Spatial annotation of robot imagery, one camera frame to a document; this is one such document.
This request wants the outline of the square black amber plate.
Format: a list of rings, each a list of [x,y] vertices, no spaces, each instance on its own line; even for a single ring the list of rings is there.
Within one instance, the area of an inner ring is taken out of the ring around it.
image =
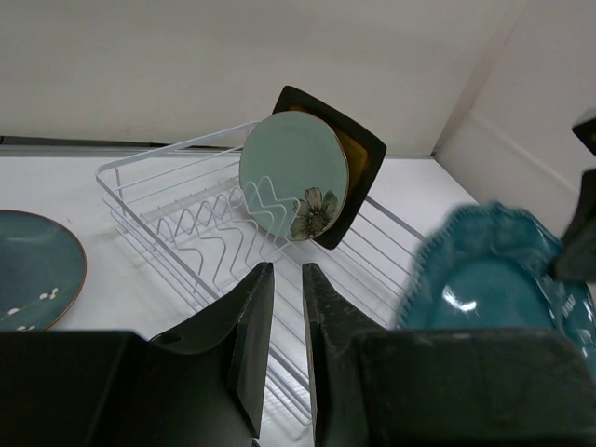
[[[273,113],[300,111],[325,121],[336,133],[349,167],[349,187],[343,209],[331,229],[315,241],[335,249],[354,222],[383,164],[387,146],[377,136],[339,110],[293,86],[285,86]]]

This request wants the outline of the scalloped teal plate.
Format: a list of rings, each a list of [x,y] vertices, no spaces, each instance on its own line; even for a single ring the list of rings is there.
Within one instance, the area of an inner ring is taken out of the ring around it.
[[[549,274],[561,251],[562,242],[528,210],[499,202],[456,207],[415,249],[394,324],[552,329],[593,370],[595,306],[585,281]]]

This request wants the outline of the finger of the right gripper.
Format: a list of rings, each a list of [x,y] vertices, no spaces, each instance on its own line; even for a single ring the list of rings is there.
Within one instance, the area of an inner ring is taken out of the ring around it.
[[[553,261],[561,281],[595,281],[595,168],[582,173],[576,210],[562,235],[562,251]]]

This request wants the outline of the light green floral plate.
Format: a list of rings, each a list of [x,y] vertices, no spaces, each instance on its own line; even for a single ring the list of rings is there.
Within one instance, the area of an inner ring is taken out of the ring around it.
[[[299,111],[273,114],[250,133],[239,161],[239,185],[251,217],[273,237],[323,235],[347,199],[348,161],[335,131]]]

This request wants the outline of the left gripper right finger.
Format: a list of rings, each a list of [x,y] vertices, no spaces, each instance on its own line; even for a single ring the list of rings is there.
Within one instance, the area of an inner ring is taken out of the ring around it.
[[[365,446],[368,423],[354,340],[373,321],[333,287],[318,264],[302,265],[302,281],[315,444]]]

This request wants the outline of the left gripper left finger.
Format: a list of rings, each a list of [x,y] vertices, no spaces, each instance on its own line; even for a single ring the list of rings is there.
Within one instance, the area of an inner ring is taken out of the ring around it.
[[[154,337],[148,353],[152,439],[256,439],[271,335],[274,266]]]

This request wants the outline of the round dark teal plate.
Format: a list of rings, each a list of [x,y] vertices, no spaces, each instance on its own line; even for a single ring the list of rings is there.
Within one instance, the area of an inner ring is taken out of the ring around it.
[[[55,325],[85,284],[87,255],[68,228],[22,210],[1,211],[1,330]]]

